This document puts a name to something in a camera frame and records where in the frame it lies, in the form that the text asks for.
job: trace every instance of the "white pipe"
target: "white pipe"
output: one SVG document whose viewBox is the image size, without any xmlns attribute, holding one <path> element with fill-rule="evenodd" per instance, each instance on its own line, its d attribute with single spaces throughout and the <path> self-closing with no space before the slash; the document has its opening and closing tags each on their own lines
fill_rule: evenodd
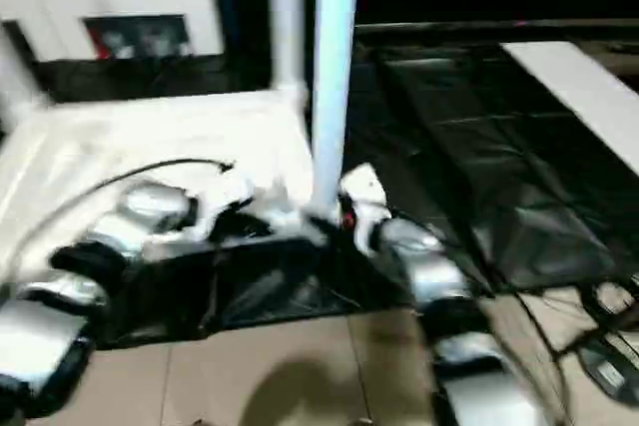
<svg viewBox="0 0 639 426">
<path fill-rule="evenodd" d="M 274 89 L 304 85 L 303 0 L 271 0 Z"/>
<path fill-rule="evenodd" d="M 12 132 L 31 113 L 48 103 L 48 97 L 40 91 L 0 26 L 0 118 L 3 128 Z"/>
<path fill-rule="evenodd" d="M 313 114 L 313 206 L 335 207 L 346 123 L 355 0 L 318 0 Z"/>
</svg>

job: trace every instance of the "floor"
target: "floor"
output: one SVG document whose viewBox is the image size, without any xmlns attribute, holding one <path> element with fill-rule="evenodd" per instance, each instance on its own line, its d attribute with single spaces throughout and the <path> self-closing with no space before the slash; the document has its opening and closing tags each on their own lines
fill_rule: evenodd
<svg viewBox="0 0 639 426">
<path fill-rule="evenodd" d="M 570 304 L 527 298 L 556 345 L 588 325 Z M 529 321 L 511 298 L 487 302 L 549 411 L 563 414 L 557 381 Z M 377 426 L 433 424 L 427 360 L 409 311 L 226 332 L 193 343 L 98 353 L 72 403 L 38 426 Z M 565 363 L 572 424 L 639 424 L 610 402 L 578 363 Z"/>
</svg>

